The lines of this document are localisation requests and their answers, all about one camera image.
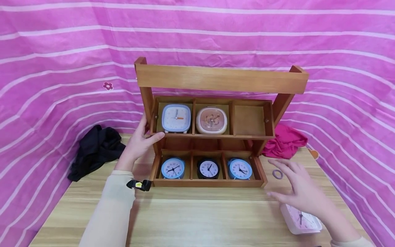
wooden shelf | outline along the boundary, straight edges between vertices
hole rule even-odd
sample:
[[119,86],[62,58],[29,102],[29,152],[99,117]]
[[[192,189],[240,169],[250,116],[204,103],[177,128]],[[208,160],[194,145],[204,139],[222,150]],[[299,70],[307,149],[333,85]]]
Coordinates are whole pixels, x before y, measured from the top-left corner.
[[[155,143],[155,158],[150,179],[160,187],[263,187],[267,183],[258,156],[267,141],[275,138],[275,126],[280,121],[295,94],[305,91],[308,73],[298,66],[289,72],[237,70],[188,66],[147,65],[139,57],[134,68],[137,83],[149,123],[149,135],[164,132],[162,112],[168,104],[185,104],[191,110],[191,127],[187,133],[166,133]],[[200,98],[182,96],[155,96],[152,87],[228,90],[238,92],[277,93],[276,99],[248,100],[235,98]],[[207,106],[215,106],[227,115],[224,134],[200,134],[196,115]],[[176,156],[185,160],[187,168],[183,179],[164,179],[160,174],[163,162]],[[218,179],[198,179],[196,163],[202,157],[211,157],[221,165]],[[238,157],[247,161],[253,170],[250,180],[229,179],[226,162]]]
[[[226,98],[192,98],[184,96],[155,96],[150,134],[164,132],[163,109],[168,104],[184,104],[191,109],[191,127],[186,134],[166,133],[165,137],[269,140],[275,137],[273,107],[271,100],[233,100]],[[196,115],[199,110],[214,106],[222,109],[228,117],[224,134],[199,134],[196,129]]]

pink fabric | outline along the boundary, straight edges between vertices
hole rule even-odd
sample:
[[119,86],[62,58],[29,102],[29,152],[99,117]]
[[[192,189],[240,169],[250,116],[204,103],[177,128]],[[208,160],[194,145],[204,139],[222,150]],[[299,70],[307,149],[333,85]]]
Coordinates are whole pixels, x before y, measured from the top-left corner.
[[[306,92],[281,123],[309,138],[375,244],[395,246],[394,23],[394,0],[2,0],[0,246],[30,243],[69,186],[78,140],[93,125],[133,133],[143,112],[139,56],[302,66]],[[192,93],[276,96],[225,90]]]
[[289,126],[278,124],[275,132],[276,138],[269,140],[262,151],[267,157],[290,159],[307,144],[307,137]]

beige sleeve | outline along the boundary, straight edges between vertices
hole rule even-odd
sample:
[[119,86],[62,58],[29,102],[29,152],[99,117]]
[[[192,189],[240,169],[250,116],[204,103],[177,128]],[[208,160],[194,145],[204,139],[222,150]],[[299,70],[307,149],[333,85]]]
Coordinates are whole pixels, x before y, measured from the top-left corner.
[[80,247],[125,247],[134,189],[126,184],[131,172],[113,171],[107,178],[102,198],[85,229]]
[[370,241],[361,237],[360,239],[351,242],[336,242],[332,240],[331,247],[374,247],[374,245]]

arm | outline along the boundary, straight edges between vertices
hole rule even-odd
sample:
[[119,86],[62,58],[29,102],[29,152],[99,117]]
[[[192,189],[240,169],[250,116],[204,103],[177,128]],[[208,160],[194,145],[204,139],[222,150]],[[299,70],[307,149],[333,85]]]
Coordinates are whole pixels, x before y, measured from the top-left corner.
[[114,171],[105,183],[102,197],[79,243],[80,247],[125,247],[130,210],[135,199],[135,190],[128,188],[126,184],[133,179],[132,170],[135,161],[165,136],[160,132],[145,139],[146,123],[147,120],[143,115]]
[[317,216],[332,237],[332,247],[373,247],[373,244],[361,237],[341,211],[313,182],[304,166],[283,159],[269,160],[269,163],[288,177],[292,193],[284,195],[268,192],[268,195],[281,203]]

small black device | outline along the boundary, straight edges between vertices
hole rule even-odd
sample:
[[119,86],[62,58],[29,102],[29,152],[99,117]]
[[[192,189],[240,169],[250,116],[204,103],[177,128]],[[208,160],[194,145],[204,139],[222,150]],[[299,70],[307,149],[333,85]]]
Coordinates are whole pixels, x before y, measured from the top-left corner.
[[150,181],[150,180],[143,180],[142,182],[140,182],[140,181],[137,181],[134,179],[130,180],[126,184],[126,186],[128,188],[139,189],[141,191],[149,191],[149,189],[151,188],[151,185],[152,185],[152,181]]

